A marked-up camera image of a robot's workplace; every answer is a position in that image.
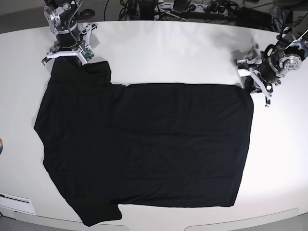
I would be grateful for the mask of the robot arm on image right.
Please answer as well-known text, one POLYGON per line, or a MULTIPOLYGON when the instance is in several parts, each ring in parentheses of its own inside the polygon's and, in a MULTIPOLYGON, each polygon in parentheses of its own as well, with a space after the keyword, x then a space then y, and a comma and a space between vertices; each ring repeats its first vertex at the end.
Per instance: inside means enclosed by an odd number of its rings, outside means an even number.
POLYGON ((287 24, 277 36, 277 43, 264 51, 252 49, 252 56, 237 60, 238 74, 244 77, 244 88, 249 93, 263 93, 265 106, 269 107, 273 85, 280 85, 281 78, 297 70, 308 58, 308 17, 287 24))

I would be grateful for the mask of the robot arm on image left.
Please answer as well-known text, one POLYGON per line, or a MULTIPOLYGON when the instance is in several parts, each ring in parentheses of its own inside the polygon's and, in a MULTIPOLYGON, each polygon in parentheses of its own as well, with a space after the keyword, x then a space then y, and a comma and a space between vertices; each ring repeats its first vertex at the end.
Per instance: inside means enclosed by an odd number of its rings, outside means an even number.
POLYGON ((96 56, 90 38, 97 25, 88 23, 83 30, 78 27, 78 21, 93 18, 95 11, 85 9, 80 12, 82 4, 82 0, 45 1, 44 16, 56 41, 42 59, 44 65, 52 59, 69 57, 82 66, 96 56))

